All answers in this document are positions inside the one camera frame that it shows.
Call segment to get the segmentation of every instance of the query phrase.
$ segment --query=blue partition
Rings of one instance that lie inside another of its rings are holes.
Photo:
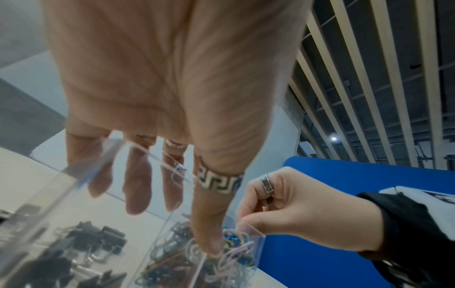
[[[307,157],[292,167],[343,192],[377,192],[392,186],[454,194],[455,172]],[[288,288],[389,288],[370,261],[286,235],[268,236],[259,268]]]

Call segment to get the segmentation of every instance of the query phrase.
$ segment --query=transparent acrylic box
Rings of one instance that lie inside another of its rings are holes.
[[[158,158],[122,140],[98,142],[0,225],[0,287],[247,287],[264,236],[241,223],[237,228],[252,243],[241,251],[248,257],[223,258],[232,266],[229,277],[206,277],[220,259],[206,259],[192,245],[187,270],[177,268],[183,278],[171,286],[143,281],[164,255],[157,246],[169,240],[171,228],[179,221],[188,225],[193,186],[191,174],[168,155]],[[128,211],[137,215],[127,213],[126,200]],[[235,225],[227,216],[224,228]],[[180,245],[194,242],[185,241]],[[252,263],[245,261],[249,257]],[[185,261],[186,255],[180,258]],[[172,267],[160,269],[175,274]],[[243,282],[234,279],[235,271],[245,274]]]

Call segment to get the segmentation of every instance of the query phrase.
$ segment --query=wooden slat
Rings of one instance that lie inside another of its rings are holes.
[[[373,89],[371,87],[368,75],[366,73],[365,65],[360,55],[360,50],[357,45],[357,40],[354,36],[354,31],[352,30],[351,22],[347,15],[346,7],[343,3],[343,0],[330,0],[332,2],[333,11],[337,17],[338,24],[341,28],[341,33],[346,42],[347,50],[354,64],[355,72],[359,78],[360,85],[364,91],[366,102],[368,107],[370,107],[371,116],[373,117],[374,124],[381,139],[382,146],[384,147],[385,155],[390,165],[397,165],[395,162],[395,157],[392,153],[392,148],[390,146],[389,138],[387,137],[387,132],[385,131],[384,123],[382,121],[381,114],[379,112],[378,104],[374,98]]]
[[[370,0],[370,2],[373,8],[376,26],[378,28],[379,39],[381,41],[382,52],[384,54],[387,71],[389,73],[393,96],[395,97],[395,104],[397,105],[398,116],[400,118],[401,130],[403,131],[406,149],[408,150],[409,161],[412,167],[419,167],[414,138],[412,136],[411,122],[409,120],[408,107],[404,97],[400,67],[398,66],[395,42],[393,41],[393,33],[390,24],[389,12],[387,10],[387,3],[386,0]]]
[[[305,91],[302,89],[300,84],[296,81],[294,76],[289,80],[289,86],[291,87],[292,91],[294,92],[295,96],[297,97],[297,100],[299,100],[299,102],[302,105],[305,112],[308,114],[308,117],[310,118],[311,122],[313,122],[314,127],[316,127],[316,130],[321,135],[322,140],[325,142],[328,149],[330,150],[330,153],[332,154],[332,158],[336,159],[336,160],[340,160],[341,159],[340,155],[335,150],[335,147],[333,147],[332,142],[330,141],[330,139],[328,138],[328,135],[324,131],[324,128],[321,125],[321,121],[319,120],[319,117],[316,114],[316,111],[308,102],[308,96],[306,95]]]
[[[305,136],[308,138],[310,144],[316,150],[316,154],[318,155],[318,157],[324,158],[324,159],[330,159],[327,152],[324,150],[324,148],[321,146],[319,141],[316,139],[313,131],[311,131],[311,128],[308,126],[308,124],[306,123],[305,120],[303,121],[303,124],[302,124],[302,131],[303,131],[303,134],[305,134]]]
[[[343,84],[343,80],[341,79],[337,65],[333,60],[332,53],[328,48],[326,38],[322,33],[322,28],[319,24],[318,18],[314,10],[311,10],[311,13],[308,17],[307,25],[309,31],[311,32],[313,40],[316,43],[316,47],[318,48],[319,53],[321,54],[322,60],[326,65],[327,71],[330,74],[330,77],[332,78],[333,84],[338,92],[338,95],[340,96],[340,99],[343,102],[347,115],[351,120],[352,126],[354,127],[354,130],[357,133],[360,143],[362,144],[365,154],[368,157],[370,163],[376,163],[373,152],[371,151],[370,145],[368,144],[368,140],[366,139],[365,133],[362,130],[362,126],[360,125],[360,121],[357,117],[357,113],[353,107],[352,101],[346,92],[346,87]]]
[[[307,53],[305,50],[303,50],[302,47],[297,51],[296,57],[297,62],[299,62],[300,66],[302,67],[302,70],[305,73],[308,82],[318,97],[319,102],[321,102],[321,105],[324,108],[330,122],[332,123],[333,128],[337,132],[341,143],[345,147],[347,154],[352,161],[357,161],[357,157],[354,153],[354,150],[352,149],[351,143],[347,140],[345,129],[341,125],[340,119],[335,115],[332,104],[328,100],[327,94],[322,87],[321,81],[316,76],[316,71],[314,70],[313,64],[311,64]]]
[[[435,5],[433,0],[416,0],[415,3],[419,23],[420,47],[422,50],[423,76],[428,101],[433,165],[436,169],[447,170],[447,163],[444,160],[442,135],[441,89],[439,87]]]

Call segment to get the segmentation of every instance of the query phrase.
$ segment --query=pile of binder clips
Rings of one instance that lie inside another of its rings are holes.
[[[22,255],[11,267],[14,273],[4,288],[120,288],[126,273],[112,270],[98,272],[93,263],[106,264],[112,255],[119,255],[127,243],[125,234],[108,226],[97,228],[88,222],[58,228],[52,243],[33,243],[32,248],[44,248],[38,257],[22,263]]]
[[[232,229],[224,229],[223,233],[223,255],[205,259],[194,241],[190,223],[178,222],[157,239],[150,253],[150,263],[135,284],[144,288],[188,287],[200,268],[195,287],[247,287],[256,264],[255,243],[246,233]]]

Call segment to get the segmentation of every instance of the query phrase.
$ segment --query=black sleeve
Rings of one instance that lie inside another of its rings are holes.
[[[358,196],[382,211],[382,247],[359,254],[372,260],[386,280],[422,288],[455,287],[455,242],[441,232],[425,205],[401,194]]]

